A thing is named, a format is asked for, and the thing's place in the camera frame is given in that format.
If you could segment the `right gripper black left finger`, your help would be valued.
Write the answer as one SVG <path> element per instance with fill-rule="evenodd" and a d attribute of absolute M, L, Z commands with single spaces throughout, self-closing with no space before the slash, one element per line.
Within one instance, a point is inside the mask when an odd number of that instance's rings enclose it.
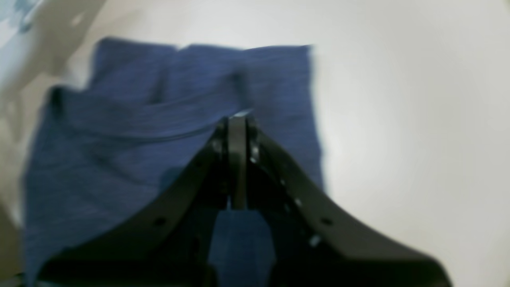
<path fill-rule="evenodd" d="M 228 119 L 153 202 L 123 223 L 44 264 L 40 284 L 58 287 L 216 287 L 207 262 L 213 219 L 198 214 L 226 205 L 226 196 L 204 187 L 215 166 L 224 167 Z"/>

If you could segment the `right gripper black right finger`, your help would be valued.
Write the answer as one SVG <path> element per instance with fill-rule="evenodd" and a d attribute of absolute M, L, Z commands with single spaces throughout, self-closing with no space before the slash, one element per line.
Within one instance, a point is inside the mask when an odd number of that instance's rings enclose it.
<path fill-rule="evenodd" d="M 270 227 L 270 287 L 451 287 L 433 257 L 348 214 L 293 157 L 246 120 L 246 202 Z"/>

